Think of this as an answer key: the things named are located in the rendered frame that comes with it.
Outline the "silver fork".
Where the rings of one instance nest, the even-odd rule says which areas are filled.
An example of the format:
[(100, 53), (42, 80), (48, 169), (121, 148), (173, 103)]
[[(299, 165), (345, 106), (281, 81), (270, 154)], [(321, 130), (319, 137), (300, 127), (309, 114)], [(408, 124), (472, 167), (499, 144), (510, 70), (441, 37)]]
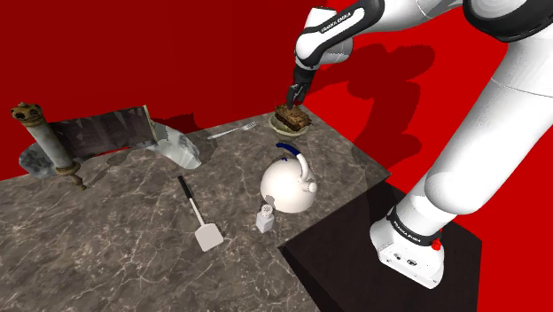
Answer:
[(227, 131), (224, 131), (224, 132), (221, 132), (221, 133), (218, 133), (218, 134), (214, 134), (214, 135), (211, 135), (211, 136), (208, 136), (207, 139), (216, 139), (218, 137), (222, 137), (222, 136), (225, 136), (229, 133), (232, 133), (232, 132), (235, 132), (235, 131), (238, 131), (238, 130), (243, 130), (243, 131), (246, 131), (246, 130), (249, 130), (249, 129), (252, 129), (254, 128), (255, 126), (257, 126), (257, 121), (253, 121), (253, 122), (250, 122), (244, 126), (241, 126), (239, 128), (234, 128), (234, 129), (230, 129), (230, 130), (227, 130)]

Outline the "dark robot stand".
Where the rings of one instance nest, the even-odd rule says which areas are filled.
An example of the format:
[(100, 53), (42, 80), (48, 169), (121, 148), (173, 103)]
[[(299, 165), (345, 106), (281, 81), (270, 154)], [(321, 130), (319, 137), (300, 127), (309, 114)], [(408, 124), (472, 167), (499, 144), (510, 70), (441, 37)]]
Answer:
[(369, 227), (403, 196), (381, 182), (280, 246), (321, 312), (477, 312), (482, 242), (460, 225), (443, 231), (445, 271), (433, 289), (378, 260)]

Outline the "open paper scroll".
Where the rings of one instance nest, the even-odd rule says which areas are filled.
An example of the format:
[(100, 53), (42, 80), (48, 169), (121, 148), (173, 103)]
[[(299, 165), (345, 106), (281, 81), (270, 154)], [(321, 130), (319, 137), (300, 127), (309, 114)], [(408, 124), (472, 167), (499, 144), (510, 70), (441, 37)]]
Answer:
[(158, 141), (146, 106), (110, 113), (48, 122), (39, 105), (19, 103), (11, 116), (35, 139), (20, 156), (19, 164), (37, 178), (68, 176), (81, 191), (77, 175), (81, 163), (104, 152), (148, 146)]

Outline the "olive green bowl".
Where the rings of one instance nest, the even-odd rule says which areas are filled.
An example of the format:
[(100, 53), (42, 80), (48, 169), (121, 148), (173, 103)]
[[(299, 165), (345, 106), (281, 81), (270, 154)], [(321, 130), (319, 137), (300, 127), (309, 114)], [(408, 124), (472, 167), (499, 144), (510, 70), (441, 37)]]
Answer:
[(282, 139), (293, 140), (296, 137), (300, 137), (306, 134), (309, 130), (309, 126), (303, 127), (300, 130), (292, 130), (282, 123), (275, 113), (269, 116), (269, 127), (273, 129), (278, 137)]

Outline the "white salt shaker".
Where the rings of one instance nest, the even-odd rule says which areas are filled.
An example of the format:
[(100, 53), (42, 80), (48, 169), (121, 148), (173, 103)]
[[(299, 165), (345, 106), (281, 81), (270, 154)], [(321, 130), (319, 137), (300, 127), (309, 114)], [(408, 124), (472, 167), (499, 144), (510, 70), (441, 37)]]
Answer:
[(265, 204), (261, 207), (260, 212), (256, 215), (256, 227), (260, 233), (269, 231), (275, 221), (273, 213), (274, 209), (270, 204)]

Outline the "brown toy tank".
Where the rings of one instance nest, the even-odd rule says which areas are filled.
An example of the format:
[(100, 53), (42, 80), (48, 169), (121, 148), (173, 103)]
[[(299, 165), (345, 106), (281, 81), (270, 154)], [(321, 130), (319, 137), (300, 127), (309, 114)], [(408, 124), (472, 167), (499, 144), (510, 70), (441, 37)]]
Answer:
[(287, 105), (275, 107), (276, 118), (292, 131), (300, 131), (311, 124), (309, 116), (296, 105), (289, 109)]

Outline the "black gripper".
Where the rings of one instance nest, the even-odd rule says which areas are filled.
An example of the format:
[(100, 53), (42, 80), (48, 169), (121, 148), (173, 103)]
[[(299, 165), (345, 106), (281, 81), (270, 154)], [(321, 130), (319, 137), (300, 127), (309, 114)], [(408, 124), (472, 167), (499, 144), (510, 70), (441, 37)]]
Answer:
[(286, 93), (286, 107), (292, 110), (296, 102), (301, 102), (306, 96), (315, 77), (315, 70), (304, 69), (296, 66), (293, 72), (293, 85), (289, 87)]

